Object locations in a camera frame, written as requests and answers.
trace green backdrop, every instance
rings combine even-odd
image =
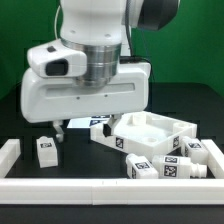
[[[1,0],[0,98],[21,81],[26,52],[54,39],[58,0]],[[156,82],[197,82],[224,96],[224,1],[181,0],[159,32],[133,30],[135,53],[150,57]]]

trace black table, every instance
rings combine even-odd
[[[202,84],[153,84],[147,111],[198,125],[199,139],[224,151],[224,98]],[[0,144],[21,140],[22,154],[7,178],[126,178],[126,155],[89,140],[87,129],[66,129],[57,143],[59,166],[39,168],[36,139],[55,136],[51,123],[29,124],[20,112],[20,87],[0,101]],[[3,223],[223,223],[224,206],[0,205]]]

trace white block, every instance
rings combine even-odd
[[[159,173],[145,156],[129,154],[126,157],[127,174],[131,179],[158,179]]]
[[[166,155],[181,146],[183,136],[196,137],[197,125],[149,112],[124,114],[115,124],[114,135],[105,137],[103,124],[90,129],[91,140],[125,152],[145,156]]]
[[[0,150],[0,178],[4,178],[7,175],[20,154],[19,139],[9,139],[3,145]]]
[[[201,140],[208,150],[208,167],[216,179],[224,179],[224,155],[217,145],[211,140]]]
[[[208,150],[195,138],[183,137],[181,144],[182,156],[191,158],[192,163],[208,165]]]
[[[224,204],[224,180],[1,179],[0,204]]]
[[[156,155],[152,165],[158,170],[160,178],[190,179],[191,176],[207,176],[206,165],[193,164],[187,157]]]
[[[57,148],[53,138],[37,139],[37,154],[41,168],[58,166]]]

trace cable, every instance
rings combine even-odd
[[[146,59],[151,65],[151,77],[152,77],[153,82],[155,82],[155,76],[154,76],[154,72],[153,72],[153,68],[152,68],[152,64],[151,64],[151,60],[150,60],[149,49],[148,49],[148,46],[147,46],[146,40],[145,40],[145,35],[143,33],[143,30],[140,30],[140,32],[141,32],[141,37],[142,37],[142,42],[143,42],[143,45],[144,45],[144,49],[145,49],[145,52],[146,52]]]
[[[56,11],[56,14],[55,14],[55,18],[54,18],[54,35],[55,35],[55,39],[58,39],[57,21],[58,21],[58,15],[59,15],[60,10],[61,10],[61,6],[59,5],[58,9]]]
[[[131,0],[127,0],[126,9],[125,9],[125,28],[126,28],[126,35],[128,39],[129,48],[130,48],[130,54],[131,56],[133,56],[133,47],[131,43],[131,34],[129,30],[130,6],[131,6]]]

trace white box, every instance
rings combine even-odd
[[[124,114],[114,127],[114,135],[105,137],[103,124],[91,126],[91,140],[125,153],[145,156],[166,155],[181,146],[183,136],[196,137],[197,125],[149,113]]]

